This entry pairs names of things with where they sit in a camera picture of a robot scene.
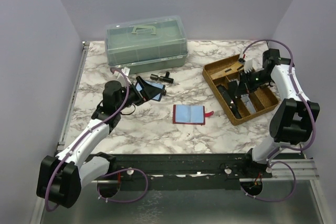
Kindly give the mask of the red card holder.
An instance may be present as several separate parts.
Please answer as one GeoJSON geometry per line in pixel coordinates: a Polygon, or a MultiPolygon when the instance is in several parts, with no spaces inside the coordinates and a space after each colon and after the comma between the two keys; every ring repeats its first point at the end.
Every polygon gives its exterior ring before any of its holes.
{"type": "Polygon", "coordinates": [[[205,112],[202,105],[173,105],[173,124],[205,125],[206,118],[212,116],[214,111],[205,112]]]}

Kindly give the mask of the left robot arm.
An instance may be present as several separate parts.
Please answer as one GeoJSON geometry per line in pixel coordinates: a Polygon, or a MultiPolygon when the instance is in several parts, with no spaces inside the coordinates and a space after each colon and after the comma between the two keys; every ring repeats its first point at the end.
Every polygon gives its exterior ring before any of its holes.
{"type": "Polygon", "coordinates": [[[116,172],[116,157],[103,152],[93,154],[92,151],[117,126],[124,108],[140,106],[161,96],[164,91],[140,76],[136,80],[136,84],[127,82],[125,85],[117,80],[107,82],[102,101],[84,131],[56,156],[47,155],[42,160],[36,195],[45,200],[47,209],[49,202],[72,207],[86,185],[116,172]]]}

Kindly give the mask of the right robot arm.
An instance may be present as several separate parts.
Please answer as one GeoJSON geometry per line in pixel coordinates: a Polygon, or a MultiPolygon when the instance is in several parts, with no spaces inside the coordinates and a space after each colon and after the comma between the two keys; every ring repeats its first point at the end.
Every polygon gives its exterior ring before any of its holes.
{"type": "Polygon", "coordinates": [[[234,94],[242,97],[261,86],[275,83],[281,104],[269,124],[269,136],[244,156],[244,172],[264,172],[270,161],[285,149],[299,151],[300,143],[309,148],[316,136],[318,103],[310,101],[303,92],[295,74],[293,57],[283,58],[278,49],[262,54],[262,69],[254,70],[252,62],[241,54],[238,63],[238,86],[234,94]]]}

